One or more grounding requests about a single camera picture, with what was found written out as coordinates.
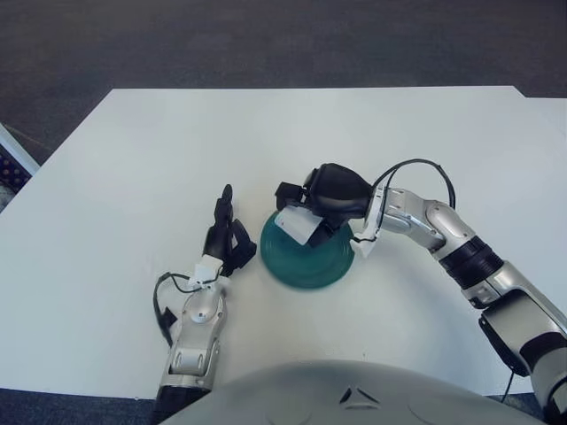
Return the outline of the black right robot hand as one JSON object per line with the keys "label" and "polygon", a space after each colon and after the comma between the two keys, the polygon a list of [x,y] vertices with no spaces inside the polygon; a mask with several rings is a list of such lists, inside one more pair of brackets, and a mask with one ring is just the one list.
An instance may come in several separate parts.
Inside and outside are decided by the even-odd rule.
{"label": "black right robot hand", "polygon": [[276,189],[276,225],[294,242],[317,247],[348,221],[366,216],[373,189],[353,170],[326,163],[301,185],[281,182]]}

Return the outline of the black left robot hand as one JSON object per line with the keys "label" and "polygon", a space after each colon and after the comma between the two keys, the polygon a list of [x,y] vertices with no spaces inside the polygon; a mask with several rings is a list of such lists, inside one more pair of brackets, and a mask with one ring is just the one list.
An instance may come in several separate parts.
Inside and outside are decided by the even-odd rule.
{"label": "black left robot hand", "polygon": [[203,254],[221,261],[219,275],[230,277],[256,254],[257,245],[243,223],[234,218],[233,189],[227,184],[214,208],[214,224],[207,230]]}

